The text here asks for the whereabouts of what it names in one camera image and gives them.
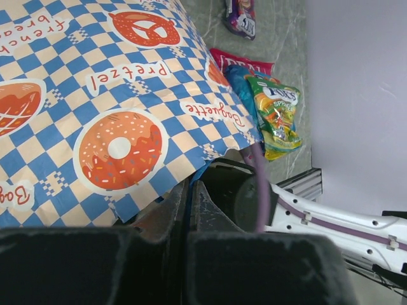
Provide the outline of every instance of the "marble surface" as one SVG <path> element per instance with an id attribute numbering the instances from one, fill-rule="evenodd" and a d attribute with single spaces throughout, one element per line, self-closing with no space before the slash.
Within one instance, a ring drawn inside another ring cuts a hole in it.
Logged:
<path id="1" fill-rule="evenodd" d="M 256 0 L 256 38 L 249 41 L 230 33 L 222 23 L 224 0 L 181 0 L 208 48 L 219 48 L 253 60 L 275 62 L 273 76 L 303 93 L 296 115 L 303 146 L 267 164 L 271 181 L 278 183 L 311 166 L 308 107 L 307 31 L 305 1 Z"/>

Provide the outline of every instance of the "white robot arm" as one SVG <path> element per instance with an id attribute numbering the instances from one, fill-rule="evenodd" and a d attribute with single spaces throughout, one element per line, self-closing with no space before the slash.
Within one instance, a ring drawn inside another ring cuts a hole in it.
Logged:
<path id="1" fill-rule="evenodd" d="M 374 265 L 407 278 L 407 220 L 350 213 L 297 197 L 272 185 L 279 195 L 266 232 L 321 234 L 347 261 L 371 270 Z"/>

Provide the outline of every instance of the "blue and white checkered pattern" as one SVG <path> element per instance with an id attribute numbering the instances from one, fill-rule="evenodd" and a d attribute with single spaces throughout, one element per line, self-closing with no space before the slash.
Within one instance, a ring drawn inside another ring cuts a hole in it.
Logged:
<path id="1" fill-rule="evenodd" d="M 0 227 L 105 226 L 117 217 L 126 221 L 202 167 L 206 159 L 258 140 L 255 128 L 242 133 L 230 122 L 199 120 L 181 109 L 182 101 L 210 104 L 219 98 L 248 118 L 234 94 L 207 81 L 209 52 L 178 0 L 168 1 L 173 4 L 172 10 L 163 1 L 137 4 L 135 0 L 109 0 L 106 4 L 100 0 L 38 0 L 13 8 L 15 11 L 0 10 L 0 32 L 44 11 L 71 20 L 65 32 L 21 46 L 13 56 L 0 53 L 0 81 L 42 79 L 47 90 L 38 115 L 17 132 L 0 137 L 0 180 L 9 184 L 29 180 L 35 189 L 35 204 L 30 211 L 0 208 Z M 184 43 L 144 49 L 122 41 L 109 28 L 104 11 L 125 9 L 146 10 L 173 20 Z M 89 74 L 120 64 L 158 60 L 169 67 L 170 79 L 153 77 L 133 83 L 122 79 L 101 86 L 97 97 L 86 88 L 85 77 Z M 81 183 L 74 170 L 72 150 L 83 125 L 118 107 L 150 112 L 170 137 L 164 164 L 143 185 L 142 196 L 140 192 L 95 194 Z"/>

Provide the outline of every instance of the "purple snack bag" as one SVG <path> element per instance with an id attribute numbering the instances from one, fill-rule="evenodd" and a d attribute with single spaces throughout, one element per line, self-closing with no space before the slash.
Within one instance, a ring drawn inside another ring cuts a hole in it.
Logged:
<path id="1" fill-rule="evenodd" d="M 225 0 L 224 23 L 232 33 L 253 40 L 256 37 L 254 0 Z"/>

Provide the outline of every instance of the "orange and green snack bag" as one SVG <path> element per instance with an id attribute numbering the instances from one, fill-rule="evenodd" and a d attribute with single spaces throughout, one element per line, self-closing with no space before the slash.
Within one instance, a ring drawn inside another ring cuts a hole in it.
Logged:
<path id="1" fill-rule="evenodd" d="M 296 105 L 301 92 L 260 78 L 247 78 L 254 94 L 265 158 L 273 161 L 301 147 L 302 139 L 293 130 Z"/>

